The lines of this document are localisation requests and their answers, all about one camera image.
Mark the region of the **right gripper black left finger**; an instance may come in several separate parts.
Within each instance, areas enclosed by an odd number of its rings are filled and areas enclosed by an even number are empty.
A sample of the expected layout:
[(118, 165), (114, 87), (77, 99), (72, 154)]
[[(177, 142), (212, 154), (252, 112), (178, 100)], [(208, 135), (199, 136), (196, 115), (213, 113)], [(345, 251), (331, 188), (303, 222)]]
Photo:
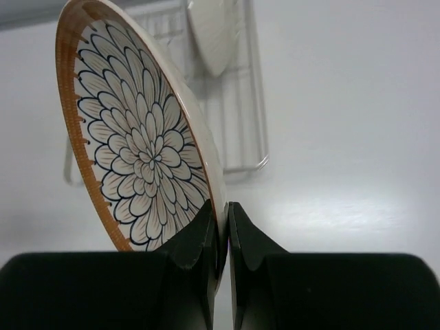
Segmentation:
[(210, 202), (152, 252), (14, 256), (1, 268), (2, 329), (211, 329), (217, 228)]

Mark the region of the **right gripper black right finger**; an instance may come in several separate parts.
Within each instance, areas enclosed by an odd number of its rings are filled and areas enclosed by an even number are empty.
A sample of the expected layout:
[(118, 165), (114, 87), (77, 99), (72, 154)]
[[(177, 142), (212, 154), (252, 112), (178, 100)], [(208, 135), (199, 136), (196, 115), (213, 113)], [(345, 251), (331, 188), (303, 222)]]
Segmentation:
[(228, 213), (235, 329), (438, 329), (439, 281), (399, 253), (288, 252)]

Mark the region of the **flower pattern brown-rimmed plate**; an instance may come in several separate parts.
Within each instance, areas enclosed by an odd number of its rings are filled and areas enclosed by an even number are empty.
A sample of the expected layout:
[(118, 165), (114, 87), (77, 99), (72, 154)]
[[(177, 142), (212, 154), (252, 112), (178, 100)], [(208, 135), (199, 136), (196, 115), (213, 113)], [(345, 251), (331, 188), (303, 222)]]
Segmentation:
[(223, 169), (199, 101), (164, 46), (110, 1), (68, 1), (55, 52), (69, 141), (115, 248), (156, 250), (209, 202), (222, 276)]

